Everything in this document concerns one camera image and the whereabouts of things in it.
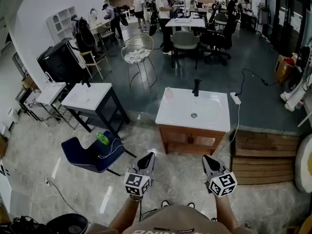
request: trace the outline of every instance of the power strip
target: power strip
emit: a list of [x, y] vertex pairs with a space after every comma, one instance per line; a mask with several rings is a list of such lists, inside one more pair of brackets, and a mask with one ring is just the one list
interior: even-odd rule
[[231, 92], [230, 95], [236, 105], [240, 105], [242, 103], [240, 99], [238, 98], [238, 96], [236, 96], [235, 92]]

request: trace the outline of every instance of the white bucket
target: white bucket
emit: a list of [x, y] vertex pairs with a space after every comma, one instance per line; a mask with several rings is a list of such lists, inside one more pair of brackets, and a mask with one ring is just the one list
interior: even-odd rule
[[1, 134], [4, 137], [6, 137], [6, 138], [10, 138], [11, 137], [11, 133], [10, 133], [9, 129], [6, 126], [2, 127]]
[[17, 123], [18, 120], [20, 119], [18, 113], [13, 109], [11, 108], [10, 112], [9, 112], [9, 117], [15, 122]]

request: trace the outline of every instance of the marble floor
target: marble floor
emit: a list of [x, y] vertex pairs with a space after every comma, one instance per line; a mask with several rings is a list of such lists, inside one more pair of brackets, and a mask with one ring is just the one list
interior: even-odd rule
[[[205, 175], [201, 156], [164, 153], [157, 126], [148, 116], [130, 114], [129, 125], [122, 127], [120, 136], [125, 147], [140, 155], [148, 151], [156, 153], [155, 183], [144, 196], [142, 212], [159, 208], [162, 200], [172, 204], [194, 202], [197, 210], [207, 217], [216, 217], [215, 202], [205, 188]], [[20, 174], [20, 181], [31, 196], [30, 216], [36, 221], [49, 220], [73, 212], [62, 200], [54, 187], [47, 187], [48, 177], [61, 191], [75, 210], [90, 222], [108, 225], [121, 209], [127, 198], [123, 176], [109, 172], [102, 174], [75, 167], [68, 163], [61, 143], [78, 137], [87, 148], [96, 139], [94, 129], [88, 133], [80, 125], [73, 131], [64, 122], [55, 126], [45, 125], [22, 114], [12, 130], [9, 148], [3, 158]], [[222, 141], [216, 154], [228, 143]], [[229, 156], [227, 147], [220, 156]], [[112, 170], [123, 174], [128, 171], [133, 158], [123, 154]], [[259, 233], [279, 234], [282, 226], [305, 216], [309, 209], [309, 194], [300, 193], [293, 183], [265, 186], [238, 186], [229, 196], [233, 212], [240, 225], [245, 223]]]

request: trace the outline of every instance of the floor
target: floor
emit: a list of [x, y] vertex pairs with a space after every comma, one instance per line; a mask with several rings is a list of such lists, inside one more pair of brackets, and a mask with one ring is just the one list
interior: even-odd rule
[[[137, 33], [148, 34], [145, 28], [138, 29], [136, 19], [132, 18], [129, 26], [122, 26], [124, 39]], [[243, 30], [233, 34], [233, 46], [228, 51], [232, 59], [228, 60], [227, 66], [223, 66], [216, 59], [205, 63], [203, 58], [198, 63], [195, 70], [195, 60], [189, 57], [181, 58], [172, 68], [171, 57], [164, 56], [162, 51], [157, 49], [162, 43], [162, 33], [153, 36], [155, 50], [150, 55], [150, 59], [157, 72], [157, 80], [151, 89], [148, 87], [144, 66], [141, 63], [142, 79], [136, 76], [129, 88], [127, 63], [120, 54], [122, 42], [113, 46], [107, 43], [109, 57], [113, 72], [105, 71], [104, 82], [111, 82], [122, 105], [127, 111], [145, 112], [157, 115], [160, 101], [166, 87], [193, 89], [194, 79], [200, 78], [200, 90], [222, 92], [228, 94], [231, 124], [237, 124], [238, 107], [230, 97], [230, 92], [238, 93], [243, 80], [242, 69], [247, 68], [269, 84], [276, 82], [274, 68], [278, 54], [274, 48], [265, 40], [259, 41], [259, 35]], [[149, 80], [155, 79], [155, 74], [148, 59], [145, 61]], [[130, 76], [137, 72], [137, 65], [130, 64]], [[276, 133], [289, 133], [295, 135], [307, 134], [311, 132], [309, 121], [297, 127], [303, 116], [304, 110], [290, 112], [284, 108], [284, 103], [280, 98], [283, 88], [276, 84], [264, 86], [264, 84], [248, 71], [245, 71], [246, 79], [243, 86], [243, 93], [239, 96], [242, 101], [240, 108], [240, 126], [256, 131], [268, 131]], [[92, 82], [102, 82], [99, 75], [96, 75]]]
[[[214, 197], [208, 196], [204, 185], [201, 156], [166, 155], [157, 126], [150, 121], [150, 115], [138, 117], [132, 113], [129, 117], [139, 119], [122, 127], [120, 136], [125, 147], [135, 155], [149, 151], [156, 153], [155, 183], [144, 197], [142, 212], [159, 208], [162, 200], [166, 199], [172, 204], [192, 201], [196, 209], [207, 217], [216, 217]], [[94, 129], [89, 134], [80, 125], [73, 131], [64, 122], [46, 127], [28, 115], [21, 115], [12, 130], [3, 163], [20, 174], [20, 181], [32, 199], [30, 216], [36, 221], [47, 223], [57, 216], [72, 212], [55, 188], [45, 185], [44, 177], [50, 178], [66, 201], [91, 222], [108, 225], [120, 210], [128, 196], [123, 175], [133, 158], [124, 153], [111, 166], [122, 177], [109, 172], [96, 174], [69, 164], [60, 145], [71, 137], [78, 137], [82, 146], [87, 148], [95, 141], [96, 132], [101, 131]], [[225, 139], [216, 153], [227, 143]], [[229, 147], [226, 147], [220, 156], [229, 155]], [[300, 193], [291, 182], [238, 186], [229, 196], [239, 224], [247, 223], [259, 233], [266, 234], [282, 233], [284, 224], [305, 216], [310, 197], [310, 194]]]

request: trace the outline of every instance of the blue chair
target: blue chair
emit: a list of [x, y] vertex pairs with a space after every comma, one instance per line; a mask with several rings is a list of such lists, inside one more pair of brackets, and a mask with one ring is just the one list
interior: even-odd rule
[[[128, 153], [134, 158], [136, 158], [136, 156], [127, 151], [123, 146], [120, 146], [122, 143], [119, 139], [116, 139], [114, 141], [115, 137], [111, 132], [106, 131], [104, 135], [110, 141], [110, 144], [108, 146], [105, 146], [99, 140], [96, 140], [88, 149], [84, 149], [81, 146], [77, 137], [71, 138], [63, 142], [61, 145], [68, 162], [74, 166], [78, 166], [95, 173], [103, 173], [107, 170], [117, 176], [120, 176], [120, 174], [108, 169], [111, 164], [113, 164], [124, 152]], [[98, 157], [99, 155], [107, 156], [111, 149], [113, 151], [116, 149], [116, 151], [109, 155], [107, 158]]]

